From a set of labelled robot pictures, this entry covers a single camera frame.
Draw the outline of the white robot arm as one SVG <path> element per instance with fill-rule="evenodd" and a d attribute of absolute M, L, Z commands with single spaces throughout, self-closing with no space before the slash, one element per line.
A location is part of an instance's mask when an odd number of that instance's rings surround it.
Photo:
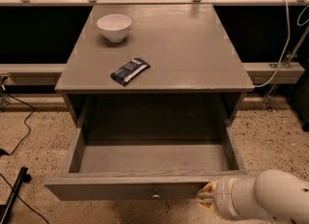
<path fill-rule="evenodd" d="M 229 221 L 263 220 L 309 224 L 309 182 L 280 170 L 257 176 L 223 177 L 207 183 L 198 203 Z"/>

